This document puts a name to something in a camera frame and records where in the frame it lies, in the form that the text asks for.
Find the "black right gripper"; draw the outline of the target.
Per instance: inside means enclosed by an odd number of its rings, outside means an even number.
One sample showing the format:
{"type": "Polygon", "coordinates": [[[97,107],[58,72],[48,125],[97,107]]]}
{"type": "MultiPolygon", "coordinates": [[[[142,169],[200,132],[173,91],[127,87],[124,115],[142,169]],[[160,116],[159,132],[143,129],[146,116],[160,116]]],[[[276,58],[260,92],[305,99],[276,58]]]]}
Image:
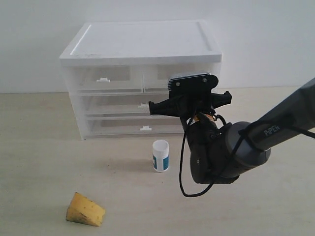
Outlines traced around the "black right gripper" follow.
{"type": "Polygon", "coordinates": [[[220,119],[226,124],[221,115],[217,115],[215,109],[230,104],[232,95],[226,91],[223,94],[212,92],[202,92],[196,94],[175,95],[169,93],[169,98],[159,103],[150,101],[149,111],[151,115],[162,115],[177,118],[190,118],[199,112],[207,115],[213,115],[214,119],[220,119]]]}

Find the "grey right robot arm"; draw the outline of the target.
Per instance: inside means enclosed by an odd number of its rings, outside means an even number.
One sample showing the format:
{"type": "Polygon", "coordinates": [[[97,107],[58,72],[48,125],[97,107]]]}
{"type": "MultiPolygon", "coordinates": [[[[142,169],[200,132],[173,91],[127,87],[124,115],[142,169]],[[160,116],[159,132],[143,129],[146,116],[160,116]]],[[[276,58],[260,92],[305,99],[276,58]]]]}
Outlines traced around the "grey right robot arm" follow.
{"type": "Polygon", "coordinates": [[[210,73],[170,78],[169,98],[150,102],[151,115],[178,117],[190,149],[190,172],[198,184],[230,184],[240,174],[263,165],[271,147],[315,126],[315,82],[308,81],[255,122],[224,122],[215,110],[232,96],[213,93],[218,78],[210,73]]]}

